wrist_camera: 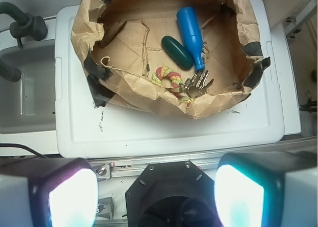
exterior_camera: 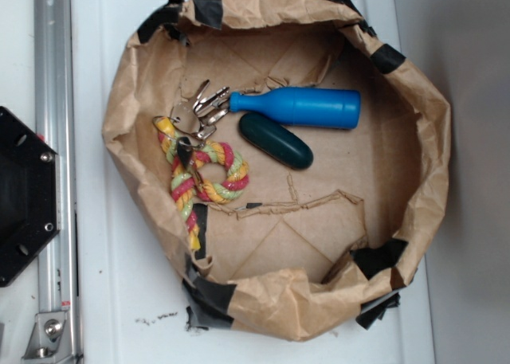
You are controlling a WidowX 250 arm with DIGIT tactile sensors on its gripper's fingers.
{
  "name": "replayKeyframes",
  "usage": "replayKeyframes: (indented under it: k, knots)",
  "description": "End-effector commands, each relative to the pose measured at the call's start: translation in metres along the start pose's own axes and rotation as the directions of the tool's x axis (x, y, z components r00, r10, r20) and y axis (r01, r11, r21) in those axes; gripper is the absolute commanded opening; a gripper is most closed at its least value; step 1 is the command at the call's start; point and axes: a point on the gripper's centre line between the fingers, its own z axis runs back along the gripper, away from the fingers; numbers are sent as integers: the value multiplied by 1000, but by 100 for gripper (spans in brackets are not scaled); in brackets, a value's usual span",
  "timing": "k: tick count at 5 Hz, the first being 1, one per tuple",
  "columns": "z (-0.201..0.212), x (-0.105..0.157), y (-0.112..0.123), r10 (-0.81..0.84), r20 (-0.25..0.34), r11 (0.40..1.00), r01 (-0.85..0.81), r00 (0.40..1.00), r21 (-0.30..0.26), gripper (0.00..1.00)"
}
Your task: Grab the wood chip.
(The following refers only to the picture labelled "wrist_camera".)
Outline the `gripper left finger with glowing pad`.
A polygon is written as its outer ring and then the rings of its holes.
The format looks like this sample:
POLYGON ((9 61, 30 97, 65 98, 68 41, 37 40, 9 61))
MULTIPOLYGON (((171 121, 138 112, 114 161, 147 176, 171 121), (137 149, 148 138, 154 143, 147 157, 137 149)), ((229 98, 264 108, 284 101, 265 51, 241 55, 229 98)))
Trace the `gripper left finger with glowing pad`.
POLYGON ((0 161, 2 227, 91 227, 98 184, 83 158, 0 161))

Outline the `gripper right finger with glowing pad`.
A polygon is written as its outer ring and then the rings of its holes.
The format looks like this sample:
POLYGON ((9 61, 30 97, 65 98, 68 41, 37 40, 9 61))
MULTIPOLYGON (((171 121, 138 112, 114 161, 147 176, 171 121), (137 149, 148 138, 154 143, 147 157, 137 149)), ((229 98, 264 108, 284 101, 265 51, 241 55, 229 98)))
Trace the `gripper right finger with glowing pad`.
POLYGON ((229 152, 219 161, 214 196, 225 227, 316 227, 318 155, 229 152))

